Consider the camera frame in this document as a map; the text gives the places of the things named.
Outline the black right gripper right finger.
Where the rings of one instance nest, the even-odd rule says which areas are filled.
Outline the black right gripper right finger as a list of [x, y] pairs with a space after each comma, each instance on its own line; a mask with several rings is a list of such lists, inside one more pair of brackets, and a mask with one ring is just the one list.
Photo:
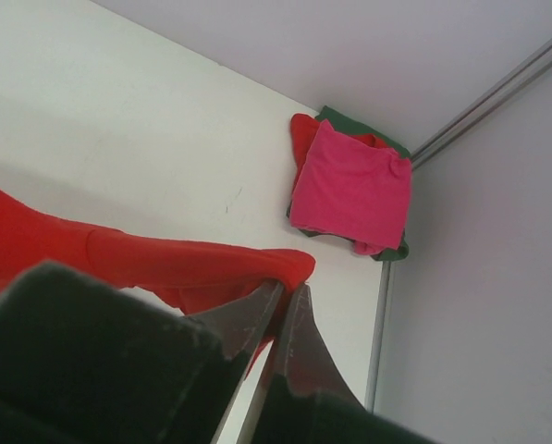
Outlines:
[[314, 320], [310, 287], [304, 284], [291, 297], [238, 442], [430, 444], [432, 440], [362, 406], [325, 345]]

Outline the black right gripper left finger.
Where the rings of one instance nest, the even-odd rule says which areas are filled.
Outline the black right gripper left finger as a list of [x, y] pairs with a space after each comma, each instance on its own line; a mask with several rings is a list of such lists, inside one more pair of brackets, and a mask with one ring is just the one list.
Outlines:
[[0, 293], [0, 443], [214, 443], [283, 293], [179, 316], [58, 264]]

